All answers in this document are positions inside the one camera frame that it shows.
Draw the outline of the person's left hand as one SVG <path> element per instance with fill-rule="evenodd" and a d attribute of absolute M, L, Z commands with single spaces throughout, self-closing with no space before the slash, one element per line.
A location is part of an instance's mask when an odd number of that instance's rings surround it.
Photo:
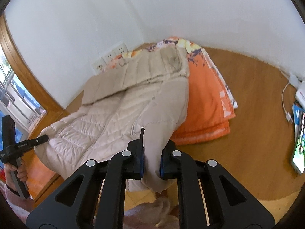
<path fill-rule="evenodd" d="M 21 165 L 18 168 L 13 166 L 10 163 L 4 164 L 4 173 L 5 173 L 5 177 L 6 177 L 6 185 L 7 185 L 8 188 L 17 192 L 18 190 L 17 190 L 17 188 L 14 184 L 14 181 L 12 179 L 11 172 L 17 172 L 17 178 L 21 182 L 27 182 L 27 180 L 28 180 L 27 170 L 26 170 L 26 166 L 25 166 L 25 163 L 24 163 L 23 159 L 21 159 Z"/>

